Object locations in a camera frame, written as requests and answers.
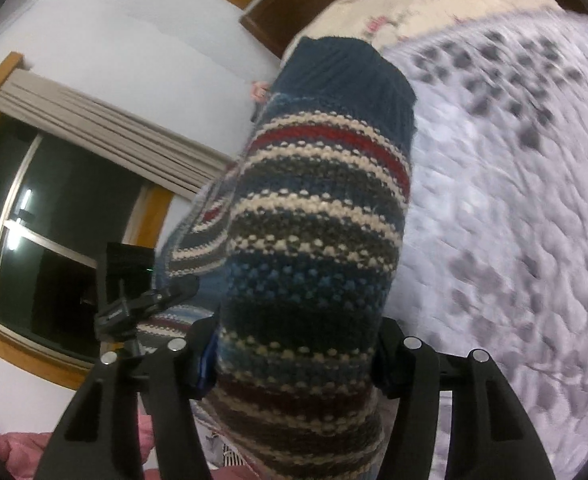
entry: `white quilted bedspread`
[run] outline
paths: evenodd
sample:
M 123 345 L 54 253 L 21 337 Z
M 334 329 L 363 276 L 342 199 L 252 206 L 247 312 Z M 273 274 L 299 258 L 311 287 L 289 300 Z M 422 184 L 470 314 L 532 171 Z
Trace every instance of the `white quilted bedspread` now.
M 504 15 L 383 54 L 418 97 L 387 314 L 439 351 L 487 349 L 573 478 L 588 457 L 588 18 Z

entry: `window frame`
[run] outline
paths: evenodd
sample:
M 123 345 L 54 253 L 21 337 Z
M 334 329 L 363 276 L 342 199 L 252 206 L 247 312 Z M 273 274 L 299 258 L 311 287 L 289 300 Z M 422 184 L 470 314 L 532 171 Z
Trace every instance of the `window frame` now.
M 22 54 L 16 52 L 11 52 L 4 59 L 0 64 L 0 86 L 3 85 L 15 68 L 22 66 L 22 63 Z M 6 232 L 18 230 L 23 237 L 37 245 L 95 269 L 96 261 L 92 258 L 57 244 L 42 235 L 32 232 L 27 227 L 16 224 L 15 221 L 10 219 L 12 206 L 20 191 L 29 163 L 33 160 L 40 142 L 46 135 L 46 133 L 41 132 L 32 141 L 18 171 L 13 177 L 10 190 L 5 198 L 0 213 L 0 263 Z M 173 197 L 173 192 L 156 184 L 143 184 L 132 207 L 122 242 L 154 248 Z M 82 384 L 92 365 L 91 362 L 65 355 L 17 334 L 1 323 L 0 358 L 40 378 L 71 389 L 76 389 Z

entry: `wall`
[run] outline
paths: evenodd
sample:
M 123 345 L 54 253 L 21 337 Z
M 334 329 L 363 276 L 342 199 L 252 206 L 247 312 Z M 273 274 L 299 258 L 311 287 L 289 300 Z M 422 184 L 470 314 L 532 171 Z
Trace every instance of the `wall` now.
M 253 80 L 278 60 L 224 0 L 8 0 L 0 62 L 33 72 L 234 156 L 250 131 Z M 163 238 L 189 209 L 176 200 Z M 0 431 L 51 431 L 73 392 L 0 359 Z
M 0 359 L 0 432 L 52 431 L 73 395 Z

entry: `metal screw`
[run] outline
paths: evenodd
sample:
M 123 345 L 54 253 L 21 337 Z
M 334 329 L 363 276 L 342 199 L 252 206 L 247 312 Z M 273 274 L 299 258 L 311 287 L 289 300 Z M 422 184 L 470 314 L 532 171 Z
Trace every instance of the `metal screw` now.
M 104 365 L 110 365 L 118 360 L 118 354 L 116 352 L 105 352 L 100 356 L 100 362 Z
M 472 357 L 475 361 L 479 363 L 487 363 L 490 360 L 490 354 L 488 354 L 485 350 L 474 350 L 472 352 Z
M 176 339 L 172 339 L 167 343 L 167 348 L 170 349 L 172 352 L 178 352 L 179 350 L 183 350 L 187 346 L 187 341 L 185 341 L 182 337 L 177 337 Z
M 403 344 L 410 350 L 418 350 L 421 346 L 423 346 L 423 342 L 420 339 L 411 336 L 406 337 L 403 341 Z

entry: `roller blind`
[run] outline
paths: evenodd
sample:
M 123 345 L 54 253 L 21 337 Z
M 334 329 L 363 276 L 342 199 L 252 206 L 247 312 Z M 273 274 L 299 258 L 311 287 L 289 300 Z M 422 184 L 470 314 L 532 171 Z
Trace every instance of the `roller blind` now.
M 189 199 L 231 163 L 199 142 L 27 70 L 14 70 L 0 87 L 0 112 Z

